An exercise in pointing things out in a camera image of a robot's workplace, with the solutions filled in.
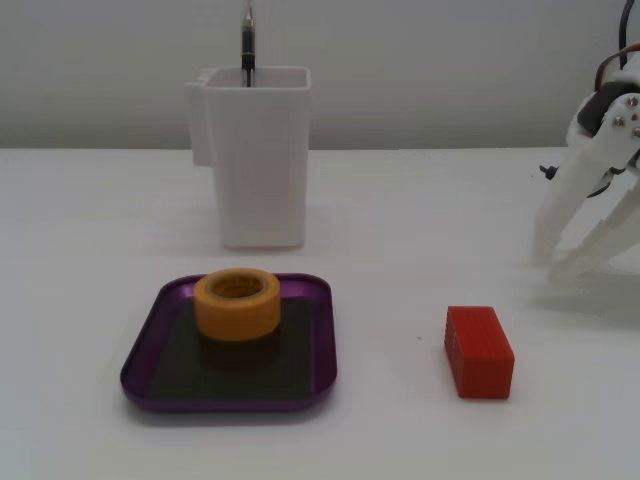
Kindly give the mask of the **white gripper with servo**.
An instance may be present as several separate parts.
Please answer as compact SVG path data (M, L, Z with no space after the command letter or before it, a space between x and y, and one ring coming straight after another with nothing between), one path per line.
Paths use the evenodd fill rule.
M549 264L561 234L580 206L639 151L639 86L606 82L588 97L567 131L567 156L535 217L532 261ZM639 181L611 213L551 270L553 282L574 282L639 243Z

